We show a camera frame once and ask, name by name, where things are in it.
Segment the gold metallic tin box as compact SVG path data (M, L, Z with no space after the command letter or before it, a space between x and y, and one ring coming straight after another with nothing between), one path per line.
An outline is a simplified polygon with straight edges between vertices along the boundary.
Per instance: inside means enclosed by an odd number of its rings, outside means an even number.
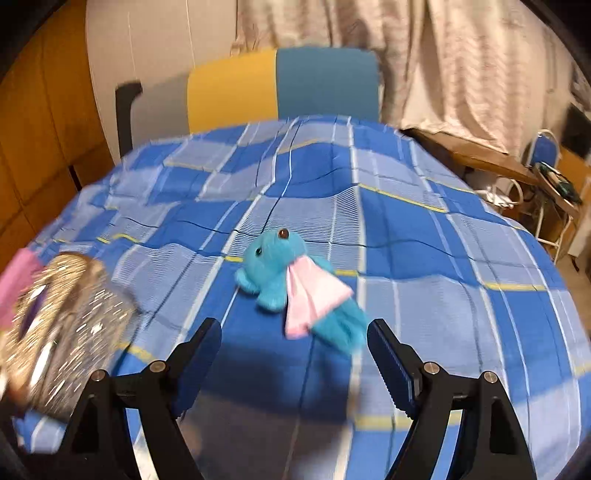
M1 373L23 410L66 422L96 370L112 373L139 325L132 296L103 262L54 257L16 303L1 347Z

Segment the beige curtain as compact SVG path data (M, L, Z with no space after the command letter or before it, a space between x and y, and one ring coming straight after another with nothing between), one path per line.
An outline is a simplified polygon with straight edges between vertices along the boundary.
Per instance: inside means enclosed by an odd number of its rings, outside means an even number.
M242 1L236 45L370 50L383 122L514 156L572 100L572 56L519 1Z

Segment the blue plaid tablecloth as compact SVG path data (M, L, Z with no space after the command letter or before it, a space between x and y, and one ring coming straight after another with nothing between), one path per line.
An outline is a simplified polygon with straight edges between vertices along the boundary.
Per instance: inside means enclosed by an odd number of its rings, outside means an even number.
M101 260L142 327L125 373L207 317L222 344L183 418L208 479L382 479L410 422L368 351L290 341L233 276L259 233L287 228L328 259L370 318L452 374L494 371L536 473L590 432L590 345L541 245L417 143L345 117L156 140L84 188L31 243Z

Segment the yellow blue grey chair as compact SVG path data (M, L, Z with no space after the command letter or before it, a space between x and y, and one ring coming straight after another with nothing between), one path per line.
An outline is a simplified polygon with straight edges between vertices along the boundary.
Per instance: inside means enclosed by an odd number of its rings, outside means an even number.
M267 49L211 61L152 87L115 89L120 155L151 140L301 115L380 118L376 56L355 48Z

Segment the blue plush toy pink scarf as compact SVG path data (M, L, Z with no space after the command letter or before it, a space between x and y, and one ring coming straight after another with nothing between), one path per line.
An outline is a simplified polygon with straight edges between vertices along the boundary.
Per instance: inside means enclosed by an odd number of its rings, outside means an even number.
M286 227L267 230L250 243L235 283L256 296L263 310L286 314L287 339L311 334L346 355L366 342L370 320L353 289L335 275L328 260L308 254L301 235Z

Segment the blue folding chair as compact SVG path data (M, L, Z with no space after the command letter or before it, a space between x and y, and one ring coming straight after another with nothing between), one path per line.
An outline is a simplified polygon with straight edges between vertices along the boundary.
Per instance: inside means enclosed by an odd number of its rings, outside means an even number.
M525 152L524 165L532 169L538 163L545 163L557 168L560 160L560 148L556 136L549 129L536 133Z

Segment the wooden side table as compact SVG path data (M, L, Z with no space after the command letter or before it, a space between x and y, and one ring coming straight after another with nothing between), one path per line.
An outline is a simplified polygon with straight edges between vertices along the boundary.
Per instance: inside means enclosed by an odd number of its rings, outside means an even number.
M551 185L540 173L538 167L528 168L515 157L442 132L432 134L418 129L407 129L404 133L415 139L428 153L457 175L460 175L460 171L464 168L472 168L538 187L553 198L554 202L573 219L577 220L580 217L580 207L567 202L558 193L553 192Z

